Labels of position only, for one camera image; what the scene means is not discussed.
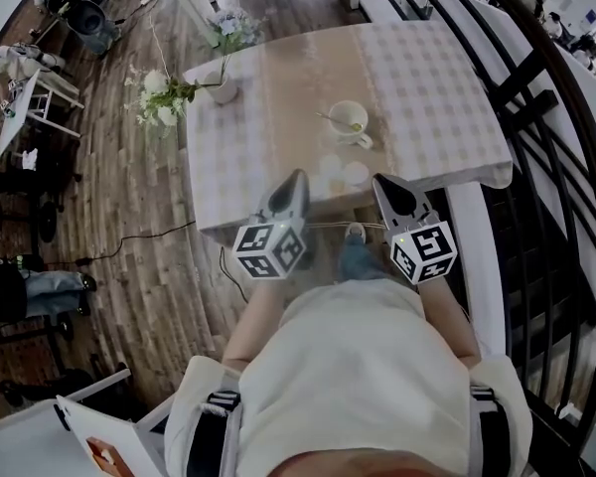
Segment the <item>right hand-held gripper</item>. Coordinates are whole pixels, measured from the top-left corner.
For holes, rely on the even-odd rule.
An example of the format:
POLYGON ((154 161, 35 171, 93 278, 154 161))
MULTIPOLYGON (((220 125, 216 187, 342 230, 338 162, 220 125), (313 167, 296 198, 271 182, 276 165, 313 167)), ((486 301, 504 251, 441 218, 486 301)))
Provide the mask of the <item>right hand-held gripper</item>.
POLYGON ((393 175, 375 174, 372 190, 391 262, 413 285, 448 274, 458 255, 450 226, 426 194, 393 175))

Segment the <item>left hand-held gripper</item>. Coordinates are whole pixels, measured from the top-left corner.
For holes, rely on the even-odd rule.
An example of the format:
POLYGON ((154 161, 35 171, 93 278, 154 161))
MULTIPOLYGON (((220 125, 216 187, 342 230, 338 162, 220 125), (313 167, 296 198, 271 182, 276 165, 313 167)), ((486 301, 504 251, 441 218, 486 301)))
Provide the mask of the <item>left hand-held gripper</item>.
POLYGON ((303 231, 309 205, 309 179, 301 169, 262 196, 232 247, 232 257, 250 278, 285 279, 296 268, 307 250, 303 231))

